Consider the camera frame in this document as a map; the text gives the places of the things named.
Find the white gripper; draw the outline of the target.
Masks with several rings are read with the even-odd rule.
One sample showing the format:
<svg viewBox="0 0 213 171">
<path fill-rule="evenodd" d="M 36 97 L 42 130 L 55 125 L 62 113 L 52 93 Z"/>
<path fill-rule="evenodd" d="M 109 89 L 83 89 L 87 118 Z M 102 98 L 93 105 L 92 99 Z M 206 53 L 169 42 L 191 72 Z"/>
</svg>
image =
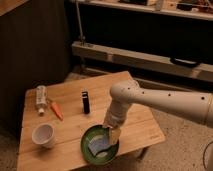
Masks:
<svg viewBox="0 0 213 171">
<path fill-rule="evenodd" d="M 103 126 L 111 127 L 109 129 L 109 143 L 115 145 L 119 140 L 121 134 L 121 127 L 126 118 L 127 112 L 129 110 L 129 105 L 127 103 L 121 103 L 118 101 L 112 101 L 107 109 Z"/>
</svg>

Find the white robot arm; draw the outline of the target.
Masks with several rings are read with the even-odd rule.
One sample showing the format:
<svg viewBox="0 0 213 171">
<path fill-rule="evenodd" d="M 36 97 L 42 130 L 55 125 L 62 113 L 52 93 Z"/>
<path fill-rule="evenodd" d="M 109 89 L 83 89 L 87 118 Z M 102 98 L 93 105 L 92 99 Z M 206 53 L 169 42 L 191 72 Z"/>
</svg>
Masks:
<svg viewBox="0 0 213 171">
<path fill-rule="evenodd" d="M 103 126 L 110 128 L 111 145 L 117 143 L 120 127 L 133 104 L 142 104 L 213 128 L 213 93 L 145 89 L 135 80 L 126 80 L 113 84 L 110 96 L 112 101 Z"/>
</svg>

